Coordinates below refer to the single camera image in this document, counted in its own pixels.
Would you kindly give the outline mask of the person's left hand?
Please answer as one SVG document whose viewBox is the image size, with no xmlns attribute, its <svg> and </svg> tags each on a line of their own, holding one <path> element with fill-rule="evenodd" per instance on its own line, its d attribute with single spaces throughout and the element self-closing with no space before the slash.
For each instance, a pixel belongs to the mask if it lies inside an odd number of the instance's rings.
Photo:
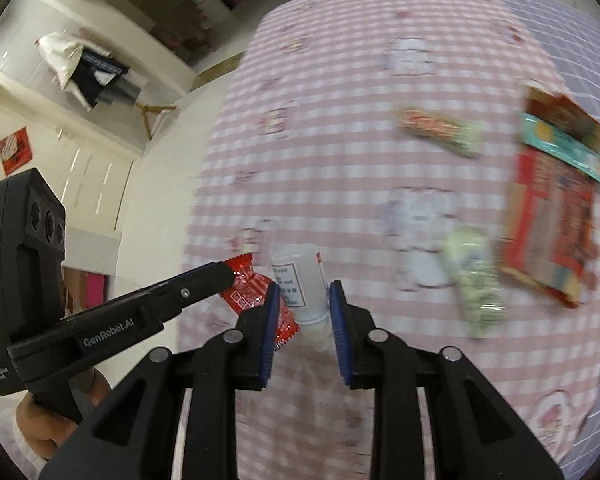
<svg viewBox="0 0 600 480">
<path fill-rule="evenodd" d="M 32 451 L 49 460 L 76 430 L 76 423 L 35 403 L 26 393 L 16 409 L 16 424 Z"/>
</svg>

